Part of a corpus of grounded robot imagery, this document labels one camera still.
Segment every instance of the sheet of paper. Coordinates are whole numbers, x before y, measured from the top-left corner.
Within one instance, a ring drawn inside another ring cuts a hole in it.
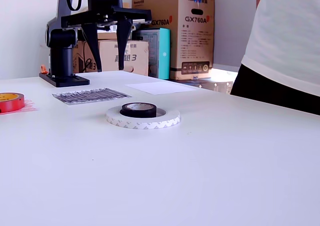
[[[195,90],[180,84],[173,84],[169,82],[132,84],[132,85],[126,85],[126,86],[152,94],[152,95],[171,94],[171,93],[187,92],[187,91]]]
[[[108,88],[72,91],[53,96],[67,105],[131,98],[129,95]]]

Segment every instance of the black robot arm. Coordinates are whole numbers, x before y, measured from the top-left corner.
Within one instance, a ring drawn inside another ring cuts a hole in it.
[[[71,15],[72,10],[80,7],[81,0],[76,9],[72,8],[71,0],[59,0],[57,16],[47,25],[46,42],[51,52],[50,72],[46,77],[40,76],[57,87],[88,84],[79,81],[75,83],[77,76],[72,74],[72,48],[78,41],[78,29],[83,31],[98,71],[102,71],[97,29],[117,25],[119,70],[123,70],[132,25],[150,23],[152,20],[150,10],[123,8],[122,0],[88,0],[88,11]]]

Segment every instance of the roll of tape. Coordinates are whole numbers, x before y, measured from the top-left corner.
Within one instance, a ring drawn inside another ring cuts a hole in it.
[[[148,103],[130,103],[122,107],[120,113],[133,118],[155,118],[157,107]]]
[[[0,113],[21,110],[25,106],[25,96],[18,93],[0,93]]]
[[[134,130],[152,130],[168,128],[180,123],[180,113],[177,110],[157,109],[155,118],[132,118],[120,113],[121,106],[111,108],[106,113],[106,120],[115,126],[134,129]]]

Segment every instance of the teal box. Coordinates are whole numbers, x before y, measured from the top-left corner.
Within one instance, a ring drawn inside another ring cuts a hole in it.
[[[168,80],[170,78],[170,30],[165,28],[136,30],[133,38],[149,42],[149,76]]]

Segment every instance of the red tape roll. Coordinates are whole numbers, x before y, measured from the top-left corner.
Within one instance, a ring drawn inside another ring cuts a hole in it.
[[[21,110],[25,106],[25,96],[18,93],[0,93],[0,113]]]

